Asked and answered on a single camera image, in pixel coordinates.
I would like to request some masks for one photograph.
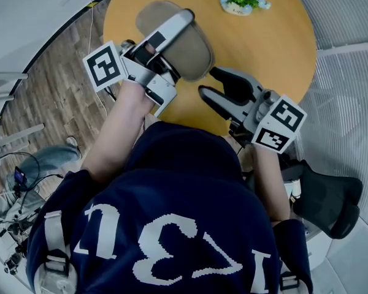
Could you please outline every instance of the table top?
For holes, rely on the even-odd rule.
[[[104,22],[104,42],[121,44],[144,36],[137,30],[137,14],[155,0],[111,0]],[[300,102],[315,72],[316,44],[312,24],[300,0],[268,0],[269,10],[248,17],[226,13],[219,0],[168,0],[195,13],[195,20],[212,44],[215,66],[232,67],[253,75],[264,88]],[[210,75],[195,83],[180,80],[177,97],[165,109],[163,121],[227,135],[225,121],[199,97],[199,85],[223,91]]]

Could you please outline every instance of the floor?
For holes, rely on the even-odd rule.
[[[32,134],[30,146],[24,151],[34,153],[46,146],[60,145],[69,135],[79,142],[85,155],[91,148],[106,117],[113,107],[111,98],[102,91],[94,93],[82,59],[88,54],[90,27],[92,27],[91,46],[93,51],[102,45],[104,15],[110,0],[104,0],[94,7],[94,21],[91,25],[91,11],[83,14],[70,25],[41,55],[29,71],[29,78],[15,91],[15,100],[8,103],[2,115],[2,133],[10,135],[27,127],[44,123],[45,129]],[[112,88],[117,95],[118,86]],[[146,120],[146,126],[155,121],[153,116]],[[251,170],[249,149],[241,149],[232,138],[227,138],[243,165],[243,171]],[[2,161],[0,174],[12,172],[21,156],[9,156]],[[61,173],[77,171],[80,162],[67,164]],[[47,198],[57,188],[60,179],[52,177],[42,181],[39,193]]]

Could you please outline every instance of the navy blue t-shirt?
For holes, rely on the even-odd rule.
[[[44,215],[57,210],[79,293],[277,293],[280,257],[310,284],[302,224],[273,230],[234,151],[201,130],[152,125],[105,189],[87,171],[68,174],[30,234],[32,286]]]

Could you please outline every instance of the chair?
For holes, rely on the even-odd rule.
[[[362,182],[356,178],[321,175],[312,171],[306,161],[292,161],[282,168],[284,181],[299,179],[301,197],[293,204],[298,216],[315,224],[330,238],[346,237],[356,225],[360,209]],[[247,183],[253,186],[253,175]]]
[[[25,80],[27,78],[28,78],[28,74],[24,74],[24,73],[0,73],[0,80],[4,80],[4,81]],[[9,100],[13,100],[13,96],[0,94],[0,101],[9,101]],[[26,137],[32,133],[38,132],[44,129],[44,127],[45,126],[43,124],[38,124],[36,126],[30,127],[29,129],[25,129],[18,133],[12,134],[10,136],[0,138],[0,152],[1,152],[2,146],[9,144],[20,138]],[[22,148],[27,147],[28,145],[29,145],[29,142],[22,143],[18,145],[16,148],[12,149],[12,152],[19,151]]]

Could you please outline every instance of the foot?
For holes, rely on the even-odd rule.
[[[73,136],[68,136],[67,139],[66,139],[66,143],[67,143],[68,146],[74,147],[79,151],[79,156],[80,156],[79,159],[81,159],[82,154],[80,153],[79,144],[78,144],[78,141],[76,140],[76,138],[73,137]]]

